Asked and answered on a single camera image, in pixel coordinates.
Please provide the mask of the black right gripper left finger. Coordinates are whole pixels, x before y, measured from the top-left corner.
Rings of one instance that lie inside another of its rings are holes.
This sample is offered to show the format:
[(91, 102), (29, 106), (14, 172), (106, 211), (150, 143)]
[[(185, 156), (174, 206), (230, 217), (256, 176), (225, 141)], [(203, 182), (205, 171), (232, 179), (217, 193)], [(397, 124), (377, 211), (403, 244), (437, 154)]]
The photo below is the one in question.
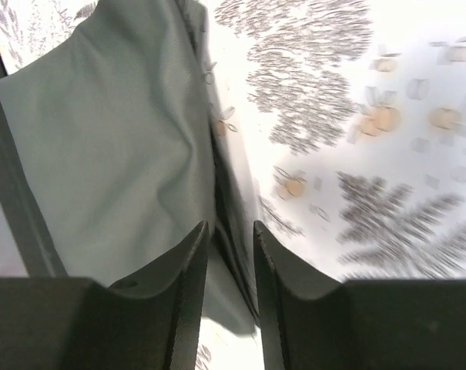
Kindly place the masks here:
[(0, 278), (0, 369), (192, 369), (209, 228), (105, 288), (88, 278)]

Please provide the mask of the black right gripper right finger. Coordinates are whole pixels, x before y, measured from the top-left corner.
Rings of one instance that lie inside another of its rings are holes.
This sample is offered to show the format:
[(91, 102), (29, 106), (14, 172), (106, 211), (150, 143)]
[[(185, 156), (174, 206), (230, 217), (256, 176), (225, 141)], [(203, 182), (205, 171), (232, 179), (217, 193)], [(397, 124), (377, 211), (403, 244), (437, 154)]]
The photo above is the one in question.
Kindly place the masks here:
[(466, 280), (339, 282), (253, 227), (267, 369), (466, 369)]

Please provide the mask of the dark grey t shirt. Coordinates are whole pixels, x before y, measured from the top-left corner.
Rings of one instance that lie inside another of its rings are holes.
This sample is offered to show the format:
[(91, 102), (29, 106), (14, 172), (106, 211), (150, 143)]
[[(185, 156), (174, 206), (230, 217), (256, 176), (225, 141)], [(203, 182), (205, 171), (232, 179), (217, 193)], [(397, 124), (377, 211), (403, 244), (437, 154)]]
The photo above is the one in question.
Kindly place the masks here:
[(100, 1), (0, 79), (29, 189), (66, 272), (112, 284), (206, 221), (203, 315), (255, 330), (236, 200), (213, 142), (196, 1)]

